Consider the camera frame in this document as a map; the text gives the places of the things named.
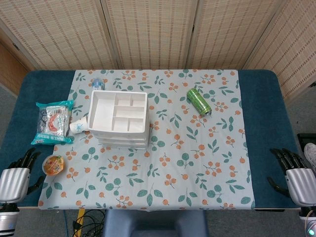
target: tablecloth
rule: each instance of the tablecloth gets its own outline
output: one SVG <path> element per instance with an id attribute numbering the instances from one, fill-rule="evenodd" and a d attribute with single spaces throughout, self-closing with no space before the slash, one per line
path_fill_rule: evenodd
<path id="1" fill-rule="evenodd" d="M 40 208 L 254 208 L 237 71 L 79 70 L 72 120 L 87 114 L 94 78 L 106 90 L 148 93 L 149 147 L 111 149 L 89 132 L 74 135 L 74 144 L 55 146 L 66 169 L 46 178 Z M 187 100 L 192 87 L 211 116 L 199 116 Z"/>

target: paper cup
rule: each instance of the paper cup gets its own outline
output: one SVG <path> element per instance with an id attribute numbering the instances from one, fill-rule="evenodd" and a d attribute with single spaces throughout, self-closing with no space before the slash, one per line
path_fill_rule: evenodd
<path id="1" fill-rule="evenodd" d="M 73 134 L 81 133 L 83 131 L 88 131 L 87 117 L 83 117 L 75 122 L 69 124 L 70 130 Z"/>

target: green aluminum can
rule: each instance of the green aluminum can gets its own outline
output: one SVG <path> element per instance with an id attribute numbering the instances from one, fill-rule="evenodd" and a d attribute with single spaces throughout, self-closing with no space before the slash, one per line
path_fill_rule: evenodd
<path id="1" fill-rule="evenodd" d="M 212 112 L 209 104 L 204 100 L 201 94 L 194 88 L 187 92 L 188 99 L 192 102 L 200 115 L 210 115 Z"/>

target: table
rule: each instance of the table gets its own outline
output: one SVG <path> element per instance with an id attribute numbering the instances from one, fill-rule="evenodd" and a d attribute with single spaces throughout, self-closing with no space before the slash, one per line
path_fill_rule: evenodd
<path id="1" fill-rule="evenodd" d="M 297 149 L 277 78 L 265 70 L 241 70 L 238 74 L 256 208 L 295 207 L 289 198 L 276 193 L 266 181 L 266 176 L 272 176 L 280 185 L 286 185 L 269 148 Z M 35 71 L 26 76 L 0 151 L 2 168 L 30 147 L 38 116 L 34 103 L 67 99 L 73 76 L 73 71 Z M 33 170 L 31 183 L 42 173 L 41 162 L 53 148 L 40 145 L 38 149 L 43 155 Z M 36 206 L 39 194 L 40 190 L 34 192 L 20 205 Z"/>

